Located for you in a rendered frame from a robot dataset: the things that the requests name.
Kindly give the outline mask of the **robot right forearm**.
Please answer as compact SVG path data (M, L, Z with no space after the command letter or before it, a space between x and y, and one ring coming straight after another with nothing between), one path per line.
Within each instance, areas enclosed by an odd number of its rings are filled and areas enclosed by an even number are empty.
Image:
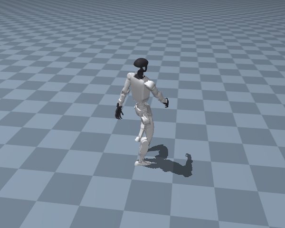
M167 103L167 99L165 99L162 95L161 92L158 93L158 98L157 98L161 103Z

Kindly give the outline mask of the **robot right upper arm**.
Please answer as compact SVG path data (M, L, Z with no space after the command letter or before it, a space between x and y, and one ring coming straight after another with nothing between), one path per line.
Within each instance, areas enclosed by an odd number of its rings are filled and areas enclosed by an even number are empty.
M153 94L156 98L158 98L158 93L159 93L160 91L157 90L157 88L156 88L156 86L155 86L155 83L154 83L153 81L146 80L145 83L144 83L144 85L146 86L147 89L149 89L149 90L152 92L152 94Z

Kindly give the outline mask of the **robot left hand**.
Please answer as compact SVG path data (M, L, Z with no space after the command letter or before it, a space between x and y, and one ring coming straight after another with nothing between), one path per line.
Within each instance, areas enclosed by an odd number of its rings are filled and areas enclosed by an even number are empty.
M117 103L117 109L116 109L116 111L115 111L115 117L116 117L116 119L122 119L122 117L121 117L121 113L122 113L122 115L123 115L123 112L122 112L122 106L119 106L119 103Z

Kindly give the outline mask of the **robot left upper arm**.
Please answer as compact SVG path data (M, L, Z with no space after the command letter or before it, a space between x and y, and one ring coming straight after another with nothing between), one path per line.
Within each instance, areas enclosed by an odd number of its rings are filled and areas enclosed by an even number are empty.
M127 79L126 79L126 82L125 82L124 88L123 88L123 92L124 92L125 94L128 94L128 93L130 92L129 87L130 87L130 85L131 85L131 76L132 76L132 74L134 74L134 73L128 73L128 74L127 74Z

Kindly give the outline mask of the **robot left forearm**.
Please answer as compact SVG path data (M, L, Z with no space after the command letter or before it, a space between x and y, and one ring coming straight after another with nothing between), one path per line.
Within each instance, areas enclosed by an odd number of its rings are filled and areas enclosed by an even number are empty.
M118 100L119 106L123 105L123 102L125 100L126 95L127 94L125 94L123 91L121 91L121 94L120 94L120 97L119 97L119 100Z

